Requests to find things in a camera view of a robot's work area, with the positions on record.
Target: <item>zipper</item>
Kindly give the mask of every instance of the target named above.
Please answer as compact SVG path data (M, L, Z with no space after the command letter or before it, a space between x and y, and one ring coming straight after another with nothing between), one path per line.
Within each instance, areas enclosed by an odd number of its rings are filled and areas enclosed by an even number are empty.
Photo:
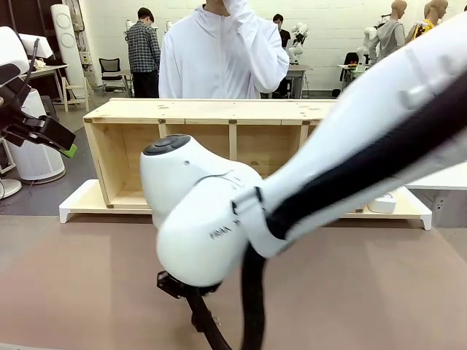
M225 69L224 69L224 65L223 65L223 62L224 62L224 57L223 57L223 32L224 32L224 23L225 23L225 17L224 16L221 16L220 17L220 35L219 35L219 55L220 55L220 84L222 85L221 86L221 89L222 89L222 92L223 92L223 97L222 98L226 98L226 89L225 89L225 85L227 84L226 82L226 79L225 79Z

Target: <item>round black button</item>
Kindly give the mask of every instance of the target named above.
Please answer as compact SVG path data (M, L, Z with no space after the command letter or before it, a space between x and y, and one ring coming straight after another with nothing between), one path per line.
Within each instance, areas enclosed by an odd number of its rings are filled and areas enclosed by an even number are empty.
M174 142L173 138L166 138L166 139L161 139L157 141L154 145L156 147L164 147L164 146L169 146Z
M191 137L188 135L170 135L164 139L161 139L154 144L151 144L147 147L144 151L144 155L165 155L166 153L170 153L176 149L179 149L185 146L188 142L190 142Z

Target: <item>man in plaid shirt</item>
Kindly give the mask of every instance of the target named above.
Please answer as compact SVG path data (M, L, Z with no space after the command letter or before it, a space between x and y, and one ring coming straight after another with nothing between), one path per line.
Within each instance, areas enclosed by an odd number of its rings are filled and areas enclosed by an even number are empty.
M154 16L142 7L138 11L138 18L138 22L127 32L134 95L136 98L158 98L161 49L155 29L151 28Z

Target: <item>white hoodie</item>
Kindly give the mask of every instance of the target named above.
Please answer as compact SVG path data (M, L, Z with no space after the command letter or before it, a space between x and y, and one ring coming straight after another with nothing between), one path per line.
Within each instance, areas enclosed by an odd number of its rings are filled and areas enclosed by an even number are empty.
M170 28L161 98L259 98L277 89L289 65L277 25L255 16L245 1L238 4L229 17L199 7Z

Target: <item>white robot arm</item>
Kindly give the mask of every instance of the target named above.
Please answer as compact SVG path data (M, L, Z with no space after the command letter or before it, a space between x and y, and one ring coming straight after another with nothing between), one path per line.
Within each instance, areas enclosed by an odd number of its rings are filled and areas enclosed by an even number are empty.
M308 29L308 25L302 22L293 27L292 33L295 35L295 39L293 40L293 46L289 49L290 64L298 64L298 57L303 55L303 44L308 37Z
M21 110L31 91L28 81L35 58L53 54L47 40L0 27L0 48L0 136L19 147L28 140L71 157L76 150L73 133L46 115L35 118ZM31 63L27 54L32 56Z
M190 136L148 147L142 184L167 273L185 286L210 288L244 259L244 308L255 309L262 290L248 284L261 279L264 261L349 210L467 159L466 23L467 14L458 15L367 71L267 179ZM245 261L258 266L250 280ZM248 301L255 293L257 302ZM255 346L243 349L259 349L256 324L245 319Z

